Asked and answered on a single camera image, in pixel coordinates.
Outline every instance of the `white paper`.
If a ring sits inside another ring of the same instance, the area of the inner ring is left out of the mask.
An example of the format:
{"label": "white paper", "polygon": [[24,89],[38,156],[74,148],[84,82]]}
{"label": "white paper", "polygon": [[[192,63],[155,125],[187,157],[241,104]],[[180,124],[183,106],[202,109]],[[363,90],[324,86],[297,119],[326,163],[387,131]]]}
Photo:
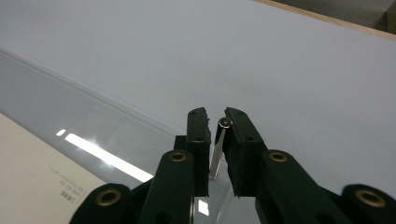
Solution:
{"label": "white paper", "polygon": [[105,184],[0,114],[0,223],[68,223]]}

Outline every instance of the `small metal peg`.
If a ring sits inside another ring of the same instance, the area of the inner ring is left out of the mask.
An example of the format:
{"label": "small metal peg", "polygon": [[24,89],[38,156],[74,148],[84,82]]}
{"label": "small metal peg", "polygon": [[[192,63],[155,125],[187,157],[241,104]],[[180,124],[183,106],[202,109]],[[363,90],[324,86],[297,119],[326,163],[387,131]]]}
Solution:
{"label": "small metal peg", "polygon": [[210,162],[210,173],[209,179],[214,180],[218,176],[220,161],[222,157],[222,144],[224,142],[224,136],[227,129],[231,128],[233,121],[229,118],[222,118],[219,120],[219,126],[222,129],[218,143],[215,145],[212,154],[212,160]]}

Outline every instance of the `white tabletop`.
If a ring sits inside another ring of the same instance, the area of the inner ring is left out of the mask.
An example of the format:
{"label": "white tabletop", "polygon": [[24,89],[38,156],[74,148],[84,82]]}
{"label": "white tabletop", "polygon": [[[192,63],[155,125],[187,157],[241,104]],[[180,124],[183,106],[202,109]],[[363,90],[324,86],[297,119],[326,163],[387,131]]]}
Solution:
{"label": "white tabletop", "polygon": [[7,1],[0,47],[185,133],[247,112],[324,188],[396,197],[396,42],[251,1]]}

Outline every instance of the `glossy surface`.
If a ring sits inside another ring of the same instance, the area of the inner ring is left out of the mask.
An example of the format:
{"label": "glossy surface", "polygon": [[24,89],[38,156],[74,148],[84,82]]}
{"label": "glossy surface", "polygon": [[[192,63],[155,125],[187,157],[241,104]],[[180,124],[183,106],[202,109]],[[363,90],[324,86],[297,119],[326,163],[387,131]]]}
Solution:
{"label": "glossy surface", "polygon": [[[175,136],[161,125],[155,127],[151,120],[122,111],[4,52],[0,52],[0,74],[0,112],[107,183],[135,188],[155,174],[163,153],[173,148]],[[34,152],[26,148],[25,153]],[[67,165],[61,168],[70,170]],[[195,199],[195,223],[232,223],[230,217],[242,215],[228,213],[230,206],[250,208],[249,220],[258,221],[254,200],[233,199],[226,167],[219,173],[221,178],[209,183],[210,197]],[[38,207],[48,207],[48,203],[43,200]]]}
{"label": "glossy surface", "polygon": [[[161,151],[173,145],[172,134],[185,133],[188,111],[204,106],[213,132],[231,106],[248,113],[269,148],[292,154],[321,186],[339,193],[344,185],[363,183],[396,196],[394,41],[251,1],[24,0],[2,2],[0,46],[170,133]],[[46,94],[57,89],[37,86],[33,77],[1,78],[2,110],[16,108],[10,116],[30,118],[21,119],[25,127],[55,125],[39,134],[52,134],[53,140],[60,139],[55,133],[61,129],[87,139],[95,130],[101,148],[116,150],[109,142],[119,138],[111,134],[125,119],[109,119],[113,112],[100,112],[100,104],[95,111],[95,105],[72,103],[73,97]],[[18,93],[36,87],[46,90],[32,95],[36,103]],[[60,111],[46,104],[51,97],[81,107],[81,113],[67,115],[77,121],[68,126],[46,120],[43,111]],[[21,100],[14,105],[11,99]],[[17,105],[37,115],[29,117]],[[101,124],[109,121],[117,125]],[[120,144],[130,150],[134,130],[125,129],[128,137]],[[159,144],[153,144],[155,155],[162,155]],[[128,161],[152,174],[157,156],[142,158]],[[155,162],[146,167],[146,159]],[[221,181],[230,186],[226,175],[219,178],[210,188]],[[232,195],[228,189],[209,194],[209,200],[227,204],[225,211],[248,216],[243,202],[233,206],[233,198],[225,197]],[[224,215],[224,223],[241,223]]]}

